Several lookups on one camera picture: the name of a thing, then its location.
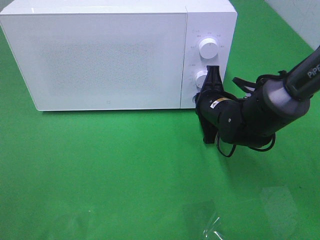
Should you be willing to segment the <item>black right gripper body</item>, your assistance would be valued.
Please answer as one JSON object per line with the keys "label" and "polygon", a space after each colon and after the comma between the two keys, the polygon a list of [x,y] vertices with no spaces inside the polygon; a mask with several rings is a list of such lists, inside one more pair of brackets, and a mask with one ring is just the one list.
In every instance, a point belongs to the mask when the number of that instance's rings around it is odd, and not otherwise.
{"label": "black right gripper body", "polygon": [[238,143],[238,101],[221,84],[205,83],[195,96],[196,114],[206,144]]}

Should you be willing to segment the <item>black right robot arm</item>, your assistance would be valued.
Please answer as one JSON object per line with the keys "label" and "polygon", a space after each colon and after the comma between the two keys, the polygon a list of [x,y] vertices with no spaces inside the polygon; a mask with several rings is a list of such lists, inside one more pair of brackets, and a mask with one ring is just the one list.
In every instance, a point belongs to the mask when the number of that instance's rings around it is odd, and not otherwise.
{"label": "black right robot arm", "polygon": [[263,74],[255,82],[238,77],[232,81],[248,95],[237,98],[226,92],[219,66],[207,66],[201,90],[194,97],[204,143],[231,144],[228,158],[236,146],[269,151],[276,132],[304,116],[311,98],[320,90],[320,50],[317,48],[289,72]]}

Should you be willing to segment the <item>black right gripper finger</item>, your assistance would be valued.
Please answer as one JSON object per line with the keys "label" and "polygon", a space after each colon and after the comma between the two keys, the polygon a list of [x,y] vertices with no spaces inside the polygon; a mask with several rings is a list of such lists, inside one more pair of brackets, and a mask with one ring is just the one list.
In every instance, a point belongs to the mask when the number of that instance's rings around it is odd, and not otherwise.
{"label": "black right gripper finger", "polygon": [[222,88],[223,82],[220,76],[220,66],[219,65],[208,65],[207,75],[204,81],[204,86],[206,88]]}

